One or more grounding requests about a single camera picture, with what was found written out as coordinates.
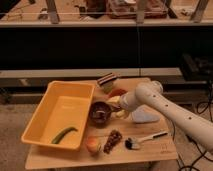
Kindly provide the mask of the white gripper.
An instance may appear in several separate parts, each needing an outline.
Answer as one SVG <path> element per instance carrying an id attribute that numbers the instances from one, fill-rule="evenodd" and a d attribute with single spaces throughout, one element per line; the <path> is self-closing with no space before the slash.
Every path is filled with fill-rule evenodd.
<path id="1" fill-rule="evenodd" d="M 124 96 L 113 96 L 107 100 L 107 104 L 111 107 L 114 112 L 125 110 L 131 112 L 133 107 L 131 107 Z"/>

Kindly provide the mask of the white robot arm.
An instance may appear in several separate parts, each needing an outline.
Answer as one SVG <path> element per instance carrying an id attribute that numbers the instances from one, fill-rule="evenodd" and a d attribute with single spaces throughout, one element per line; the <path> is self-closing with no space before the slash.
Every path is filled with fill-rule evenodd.
<path id="1" fill-rule="evenodd" d="M 133 90 L 114 96 L 113 101 L 128 112 L 135 111 L 141 105 L 148 105 L 213 154 L 213 123 L 171 102 L 162 92 L 163 86 L 158 81 L 141 82 Z"/>

